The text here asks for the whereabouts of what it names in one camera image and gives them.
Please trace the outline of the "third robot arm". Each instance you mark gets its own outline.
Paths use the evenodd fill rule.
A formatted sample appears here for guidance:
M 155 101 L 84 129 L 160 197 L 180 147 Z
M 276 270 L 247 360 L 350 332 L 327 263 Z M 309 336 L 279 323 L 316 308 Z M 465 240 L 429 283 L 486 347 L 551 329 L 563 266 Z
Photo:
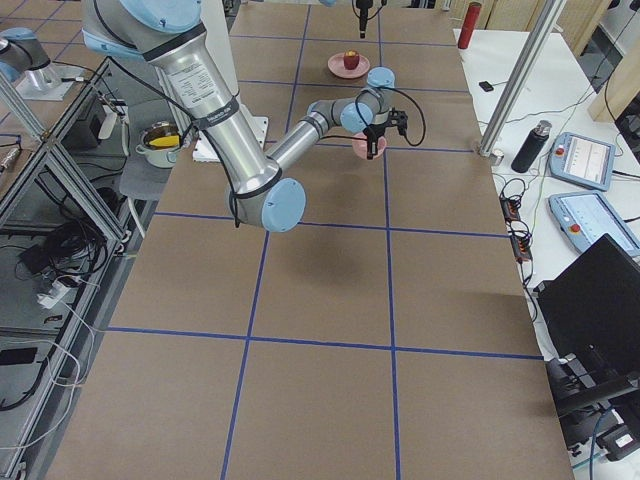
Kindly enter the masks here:
M 24 27 L 1 32 L 1 73 L 10 83 L 21 79 L 17 91 L 25 100 L 62 101 L 83 67 L 56 65 L 35 33 Z

